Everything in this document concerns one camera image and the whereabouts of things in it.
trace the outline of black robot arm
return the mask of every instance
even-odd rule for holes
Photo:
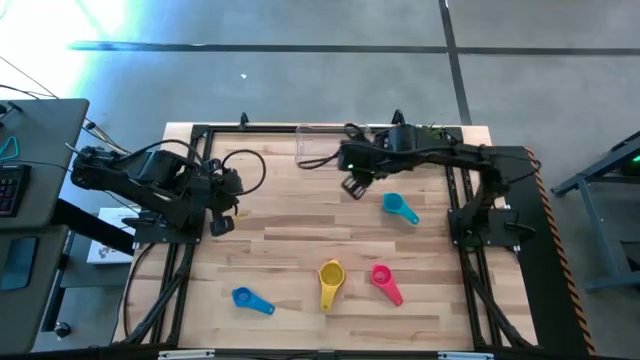
[[[197,164],[166,150],[120,155],[87,146],[73,162],[71,181],[84,189],[112,191],[145,211],[127,224],[192,234],[202,226],[206,209],[213,215],[212,235],[233,230],[223,212],[237,206],[242,181],[237,171],[213,159]]]

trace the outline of table leg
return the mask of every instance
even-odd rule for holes
[[[133,255],[132,235],[82,211],[77,206],[69,204],[62,199],[58,199],[56,202],[51,223],[65,224],[79,234],[97,240],[127,255]]]

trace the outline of orange strip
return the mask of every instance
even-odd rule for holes
[[[542,204],[542,206],[544,207],[545,212],[547,213],[547,215],[549,215],[552,219],[553,219],[553,215],[551,213],[551,208],[545,204]]]
[[[578,290],[576,290],[575,286],[567,283],[567,287],[569,288],[569,291],[573,293],[576,298],[578,298]]]
[[[544,205],[548,206],[549,208],[551,208],[551,204],[549,204],[549,199],[547,199],[547,198],[545,198],[543,196],[540,196],[540,200],[542,201],[542,204],[544,204]]]
[[[558,252],[558,256],[560,256],[562,260],[567,261],[567,256],[561,248],[556,246],[556,251]]]
[[[565,270],[571,271],[571,269],[569,268],[569,263],[567,263],[563,258],[560,258],[560,265],[562,265]]]
[[[584,341],[586,341],[587,344],[591,345],[591,347],[595,349],[595,347],[593,346],[593,342],[591,341],[591,336],[589,334],[584,334]]]
[[[547,200],[547,201],[549,201],[549,198],[547,197],[546,193],[540,192],[540,197],[545,199],[545,200]]]
[[[556,226],[556,222],[553,220],[552,217],[547,216],[547,221],[549,222],[549,226],[553,227],[553,229],[555,231],[558,231],[558,226]]]
[[[582,312],[582,310],[578,309],[578,308],[574,308],[576,309],[576,315],[578,315],[578,318],[583,319],[584,322],[587,322],[587,317],[584,315],[584,313]]]
[[[587,323],[582,320],[578,320],[578,323],[580,324],[580,327],[582,328],[582,330],[584,330],[584,332],[588,334],[589,328],[587,327]]]
[[[564,277],[567,278],[567,281],[571,281],[571,284],[575,286],[575,281],[573,281],[573,276],[571,276],[571,273],[568,272],[567,270],[564,271]]]
[[[580,309],[582,309],[582,304],[580,303],[580,299],[578,299],[577,296],[572,294],[571,295],[571,300],[573,300],[573,303],[578,305],[578,306],[580,306]]]
[[[555,229],[553,229],[553,228],[550,228],[550,230],[551,230],[551,233],[553,234],[553,237],[554,237],[554,238],[556,238],[556,239],[558,239],[558,242],[560,242],[560,234],[558,234],[558,231],[556,231],[556,230],[555,230]]]

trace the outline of blue measuring cup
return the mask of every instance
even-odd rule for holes
[[[262,300],[258,295],[254,294],[246,287],[234,289],[231,291],[231,296],[233,297],[233,302],[237,307],[250,308],[267,315],[273,315],[273,312],[276,311],[275,306],[265,300]]]
[[[420,222],[420,218],[407,205],[402,195],[398,193],[385,193],[382,196],[382,207],[388,213],[397,214],[407,219],[413,225]]]

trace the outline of measuring cup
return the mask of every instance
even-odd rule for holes
[[[267,315],[273,315],[276,307],[268,301],[263,300],[246,287],[239,287],[231,291],[233,302],[237,307],[246,307],[256,311],[260,311]]]
[[[329,312],[333,304],[333,297],[344,281],[344,268],[338,261],[331,260],[322,265],[322,268],[318,271],[318,277],[320,278],[320,286],[322,287],[320,310]]]
[[[382,196],[382,207],[386,212],[400,215],[413,225],[420,222],[418,215],[411,210],[402,195],[398,193],[385,193]]]
[[[375,264],[371,270],[371,282],[382,290],[395,306],[400,306],[404,302],[402,294],[393,279],[393,273],[386,265]]]

